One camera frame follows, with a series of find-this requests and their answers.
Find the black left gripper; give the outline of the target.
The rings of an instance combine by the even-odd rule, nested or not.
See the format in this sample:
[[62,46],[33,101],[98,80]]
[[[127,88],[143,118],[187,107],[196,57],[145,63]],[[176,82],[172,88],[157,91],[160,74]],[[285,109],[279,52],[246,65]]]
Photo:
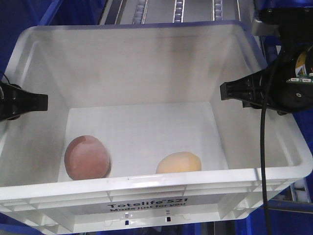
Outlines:
[[17,119],[34,111],[48,110],[48,95],[23,90],[16,84],[0,83],[0,120]]

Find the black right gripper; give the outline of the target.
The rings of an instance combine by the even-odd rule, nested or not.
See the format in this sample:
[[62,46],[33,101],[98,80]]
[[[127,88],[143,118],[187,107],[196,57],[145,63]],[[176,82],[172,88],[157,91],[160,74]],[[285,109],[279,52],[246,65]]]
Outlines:
[[221,100],[237,99],[243,108],[262,108],[268,91],[267,108],[296,113],[313,106],[313,83],[291,79],[312,79],[313,45],[281,47],[277,58],[265,69],[220,85]]

